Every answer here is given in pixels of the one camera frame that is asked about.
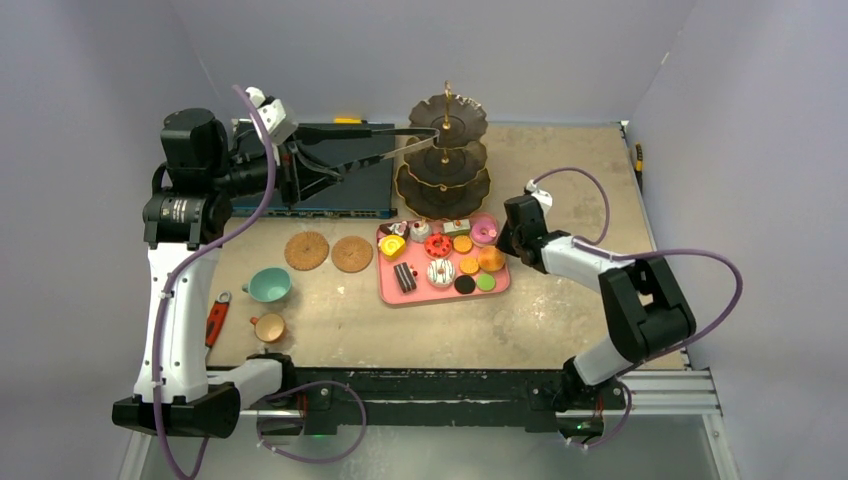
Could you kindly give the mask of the pink serving tray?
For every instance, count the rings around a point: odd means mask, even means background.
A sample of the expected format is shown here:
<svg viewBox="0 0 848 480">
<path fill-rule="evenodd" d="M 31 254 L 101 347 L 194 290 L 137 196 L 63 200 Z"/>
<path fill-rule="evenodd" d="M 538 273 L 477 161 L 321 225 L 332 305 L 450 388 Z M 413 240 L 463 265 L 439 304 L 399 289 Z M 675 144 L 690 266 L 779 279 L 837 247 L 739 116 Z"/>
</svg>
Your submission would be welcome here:
<svg viewBox="0 0 848 480">
<path fill-rule="evenodd" d="M 472 222 L 474 219 L 479 218 L 479 217 L 489 217 L 497 223 L 495 218 L 488 213 L 476 213 L 476 214 L 474 214 L 474 215 L 472 215 L 468 218 L 464 218 L 464 219 L 469 219 Z M 407 221 L 410 224 L 411 222 L 416 221 L 416 220 L 424 220 L 424 219 L 412 219 L 412 220 L 403 220 L 403 221 Z M 437 233 L 437 232 L 443 233 L 442 223 L 446 222 L 446 221 L 427 221 L 427 222 L 431 225 L 432 234 Z M 477 286 L 476 286 L 476 289 L 472 294 L 461 295 L 454 289 L 453 284 L 448 288 L 436 288 L 428 282 L 427 277 L 426 277 L 427 267 L 433 259 L 429 258 L 425 254 L 424 248 L 423 248 L 424 243 L 415 243 L 415 242 L 411 241 L 408 237 L 406 239 L 407 246 L 406 246 L 405 252 L 397 260 L 387 261 L 386 259 L 384 259 L 382 257 L 381 252 L 378 248 L 378 241 L 381 238 L 383 238 L 384 236 L 386 236 L 386 235 L 382 234 L 377 229 L 376 243 L 377 243 L 377 251 L 378 251 L 378 254 L 377 254 L 378 284 L 379 284 L 380 296 L 381 296 L 382 300 L 389 305 L 404 306 L 404 305 L 419 304 L 419 303 L 422 303 L 422 302 L 429 302 L 429 303 L 443 302 L 443 301 L 447 301 L 449 299 L 455 299 L 455 298 L 473 298 L 475 296 L 490 295 L 490 294 L 496 294 L 496 293 L 503 292 L 510 285 L 509 269 L 508 269 L 507 264 L 505 264 L 504 268 L 501 269 L 500 271 L 488 273 L 488 274 L 493 275 L 495 277 L 496 281 L 497 281 L 497 286 L 493 291 L 483 292 L 483 291 L 478 290 Z M 454 250 L 452 251 L 451 255 L 447 259 L 449 259 L 455 267 L 455 271 L 456 271 L 455 279 L 458 276 L 463 275 L 459 270 L 459 261 L 465 256 L 473 256 L 477 259 L 478 252 L 481 248 L 482 247 L 478 247 L 474 244 L 474 248 L 472 249 L 472 251 L 467 253 L 467 254 L 464 254 L 464 255 L 459 254 L 459 253 L 455 252 Z M 396 281 L 394 271 L 393 271 L 393 267 L 396 264 L 399 264 L 401 262 L 407 262 L 417 272 L 417 277 L 416 277 L 417 289 L 415 291 L 411 292 L 411 293 L 408 293 L 408 294 L 403 294 L 401 292 L 401 290 L 398 286 L 398 283 Z M 484 272 L 480 269 L 478 273 L 476 273 L 475 275 L 470 275 L 470 276 L 472 276 L 476 280 L 476 277 L 481 273 L 487 273 L 487 272 Z"/>
</svg>

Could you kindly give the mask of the yellow swirl roll cake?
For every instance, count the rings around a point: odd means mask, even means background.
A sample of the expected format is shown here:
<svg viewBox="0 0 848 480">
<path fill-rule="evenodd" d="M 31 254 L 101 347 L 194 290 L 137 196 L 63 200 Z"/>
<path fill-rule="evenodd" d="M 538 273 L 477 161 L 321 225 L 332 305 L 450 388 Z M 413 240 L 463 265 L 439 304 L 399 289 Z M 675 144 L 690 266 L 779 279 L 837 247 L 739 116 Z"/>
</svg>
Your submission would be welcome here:
<svg viewBox="0 0 848 480">
<path fill-rule="evenodd" d="M 378 241 L 381 255 L 387 261 L 397 260 L 405 252 L 406 246 L 406 240 L 395 234 L 386 235 Z"/>
</svg>

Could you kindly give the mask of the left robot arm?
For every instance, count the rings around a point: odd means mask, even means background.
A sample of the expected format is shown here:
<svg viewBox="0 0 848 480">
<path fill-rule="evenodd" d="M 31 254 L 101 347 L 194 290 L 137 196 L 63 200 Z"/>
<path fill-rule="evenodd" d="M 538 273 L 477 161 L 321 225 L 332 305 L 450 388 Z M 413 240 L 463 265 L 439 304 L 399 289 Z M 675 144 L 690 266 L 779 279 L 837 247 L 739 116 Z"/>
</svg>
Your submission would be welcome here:
<svg viewBox="0 0 848 480">
<path fill-rule="evenodd" d="M 232 202 L 256 195 L 269 203 L 280 195 L 294 205 L 394 154 L 323 161 L 314 145 L 373 138 L 380 130 L 296 124 L 276 101 L 252 108 L 243 127 L 262 145 L 260 154 L 238 151 L 207 109 L 164 119 L 165 160 L 142 212 L 151 281 L 147 339 L 132 394 L 112 406 L 116 426 L 163 438 L 226 438 L 241 411 L 261 398 L 275 409 L 297 399 L 294 367 L 282 354 L 251 356 L 221 376 L 207 373 L 207 302 L 221 249 L 232 239 L 225 229 Z"/>
</svg>

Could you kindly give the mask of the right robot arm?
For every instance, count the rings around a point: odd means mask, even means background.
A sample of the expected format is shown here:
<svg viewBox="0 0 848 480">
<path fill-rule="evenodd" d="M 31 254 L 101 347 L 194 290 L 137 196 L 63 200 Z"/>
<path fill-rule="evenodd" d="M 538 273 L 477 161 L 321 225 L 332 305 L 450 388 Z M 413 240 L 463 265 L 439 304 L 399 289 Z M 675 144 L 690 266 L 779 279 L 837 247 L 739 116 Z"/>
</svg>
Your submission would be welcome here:
<svg viewBox="0 0 848 480">
<path fill-rule="evenodd" d="M 584 407 L 599 396 L 603 383 L 693 338 L 696 320 L 664 254 L 619 255 L 549 229 L 546 215 L 553 198 L 540 189 L 540 181 L 529 180 L 521 195 L 505 201 L 506 221 L 494 247 L 601 296 L 607 336 L 563 365 L 563 397 Z"/>
</svg>

